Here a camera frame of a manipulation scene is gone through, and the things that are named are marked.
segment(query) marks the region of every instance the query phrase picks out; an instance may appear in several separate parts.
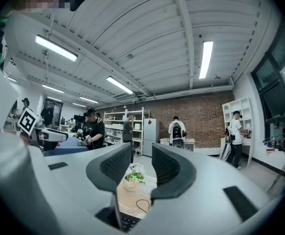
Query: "small plant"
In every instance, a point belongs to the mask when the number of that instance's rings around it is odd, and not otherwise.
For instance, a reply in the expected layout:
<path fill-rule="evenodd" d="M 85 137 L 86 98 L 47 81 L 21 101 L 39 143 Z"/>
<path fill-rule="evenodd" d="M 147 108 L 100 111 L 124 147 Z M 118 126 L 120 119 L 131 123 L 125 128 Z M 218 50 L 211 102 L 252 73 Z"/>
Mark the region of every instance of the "small plant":
<path fill-rule="evenodd" d="M 145 182 L 145 178 L 144 178 L 144 174 L 145 174 L 145 170 L 143 168 L 142 164 L 139 163 L 134 163 L 131 164 L 130 167 L 127 169 L 126 173 L 125 173 L 125 180 L 127 181 L 135 181 L 135 182 L 139 182 L 139 183 L 146 183 Z"/>

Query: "wall light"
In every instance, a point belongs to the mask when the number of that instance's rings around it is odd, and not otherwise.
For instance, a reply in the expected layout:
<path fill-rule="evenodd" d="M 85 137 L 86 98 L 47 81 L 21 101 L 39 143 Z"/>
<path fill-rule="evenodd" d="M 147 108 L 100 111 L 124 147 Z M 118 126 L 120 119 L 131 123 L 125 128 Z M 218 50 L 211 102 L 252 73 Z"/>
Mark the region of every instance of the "wall light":
<path fill-rule="evenodd" d="M 60 91 L 60 90 L 51 88 L 51 87 L 49 87 L 49 86 L 47 86 L 47 85 L 44 85 L 44 84 L 43 84 L 43 87 L 45 87 L 45 88 L 47 88 L 47 89 L 50 89 L 50 90 L 54 90 L 54 91 L 56 91 L 56 92 L 64 93 L 63 91 Z"/>
<path fill-rule="evenodd" d="M 59 100 L 59 99 L 53 98 L 53 97 L 51 97 L 51 96 L 47 96 L 47 98 L 50 98 L 50 99 L 55 100 L 55 101 L 62 102 L 62 100 Z"/>
<path fill-rule="evenodd" d="M 124 85 L 120 84 L 118 81 L 116 81 L 113 77 L 109 76 L 107 78 L 107 80 L 110 82 L 110 83 L 113 83 L 114 85 L 116 85 L 117 87 L 121 88 L 122 90 L 126 91 L 128 94 L 133 94 L 133 92 L 125 87 Z"/>
<path fill-rule="evenodd" d="M 55 42 L 53 41 L 50 41 L 49 39 L 41 36 L 41 35 L 37 35 L 36 36 L 36 43 L 48 48 L 48 49 L 51 49 L 53 51 L 55 51 L 56 53 L 72 60 L 73 62 L 76 61 L 77 59 L 77 55 L 71 51 L 69 51 L 68 49 L 56 44 Z"/>
<path fill-rule="evenodd" d="M 81 104 L 75 104 L 75 103 L 73 103 L 74 105 L 78 105 L 78 106 L 81 106 L 81 107 L 87 107 L 87 106 L 85 106 L 85 105 L 81 105 Z"/>
<path fill-rule="evenodd" d="M 84 97 L 82 97 L 82 96 L 80 96 L 79 98 L 80 98 L 80 99 L 83 99 L 83 100 L 87 100 L 87 101 L 92 102 L 92 103 L 95 103 L 95 104 L 98 104 L 97 101 L 93 101 L 93 100 L 91 100 L 91 99 L 84 98 Z"/>
<path fill-rule="evenodd" d="M 203 43 L 203 54 L 202 54 L 202 63 L 201 63 L 199 79 L 205 78 L 207 75 L 212 54 L 212 48 L 213 48 L 213 42 Z"/>
<path fill-rule="evenodd" d="M 8 76 L 4 76 L 4 77 L 6 77 L 7 79 L 10 79 L 11 81 L 13 81 L 13 82 L 17 82 L 15 79 L 13 79 L 13 78 L 10 78 L 10 77 L 8 77 Z"/>

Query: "red brick wall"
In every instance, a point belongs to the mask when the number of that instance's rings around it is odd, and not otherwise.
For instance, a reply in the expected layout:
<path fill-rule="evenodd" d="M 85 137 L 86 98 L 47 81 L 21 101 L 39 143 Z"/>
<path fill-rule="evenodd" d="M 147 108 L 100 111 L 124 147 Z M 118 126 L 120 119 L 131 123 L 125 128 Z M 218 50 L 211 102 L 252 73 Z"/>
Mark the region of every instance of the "red brick wall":
<path fill-rule="evenodd" d="M 187 97 L 176 97 L 163 100 L 126 105 L 129 111 L 144 107 L 150 110 L 152 118 L 160 121 L 160 138 L 168 137 L 168 126 L 174 116 L 184 123 L 187 137 L 194 138 L 196 148 L 220 147 L 220 138 L 224 137 L 224 118 L 222 104 L 234 101 L 231 91 L 199 94 Z M 124 111 L 123 106 L 99 109 L 102 117 L 104 112 Z"/>

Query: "white bookshelf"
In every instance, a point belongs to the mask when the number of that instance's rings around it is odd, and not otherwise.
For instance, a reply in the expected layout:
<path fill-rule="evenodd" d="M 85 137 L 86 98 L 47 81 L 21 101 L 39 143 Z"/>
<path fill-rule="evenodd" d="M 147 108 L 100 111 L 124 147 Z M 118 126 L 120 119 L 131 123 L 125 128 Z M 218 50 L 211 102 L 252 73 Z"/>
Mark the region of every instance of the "white bookshelf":
<path fill-rule="evenodd" d="M 140 155 L 143 153 L 143 121 L 145 118 L 150 118 L 150 111 L 146 111 L 143 107 L 139 111 L 128 111 L 125 109 L 124 112 L 104 112 L 104 125 L 105 131 L 107 133 L 105 137 L 105 143 L 115 144 L 122 142 L 122 132 L 123 125 L 125 120 L 127 119 L 127 113 L 133 113 L 134 117 L 134 127 L 135 123 L 140 124 L 139 129 L 133 130 L 133 148 L 140 149 Z"/>
<path fill-rule="evenodd" d="M 242 115 L 242 118 L 239 119 L 241 126 L 244 129 L 249 128 L 251 131 L 253 131 L 253 112 L 251 108 L 250 99 L 248 97 L 243 97 L 238 100 L 226 103 L 222 105 L 223 108 L 223 115 L 224 115 L 224 127 L 227 128 L 231 120 L 233 118 L 234 111 L 239 111 Z M 254 133 L 252 133 L 250 139 L 243 138 L 242 144 L 243 146 L 249 146 L 249 158 L 248 158 L 248 165 L 251 162 L 253 151 L 254 151 Z M 221 152 L 224 148 L 224 142 L 221 141 Z"/>

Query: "ceiling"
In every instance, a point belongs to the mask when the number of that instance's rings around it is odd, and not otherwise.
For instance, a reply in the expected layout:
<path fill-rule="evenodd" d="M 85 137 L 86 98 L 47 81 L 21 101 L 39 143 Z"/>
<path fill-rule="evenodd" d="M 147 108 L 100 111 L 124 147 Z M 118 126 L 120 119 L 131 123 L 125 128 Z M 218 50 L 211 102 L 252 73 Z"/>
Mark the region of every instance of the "ceiling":
<path fill-rule="evenodd" d="M 65 92 L 47 90 L 49 96 L 75 103 L 82 96 L 99 106 L 226 86 L 254 55 L 269 7 L 267 0 L 85 0 L 76 12 L 14 13 L 5 34 L 16 66 L 4 71 Z M 37 34 L 76 53 L 77 60 L 51 50 L 46 57 Z M 207 77 L 199 80 L 204 41 L 214 48 Z M 124 94 L 108 76 L 135 94 Z"/>

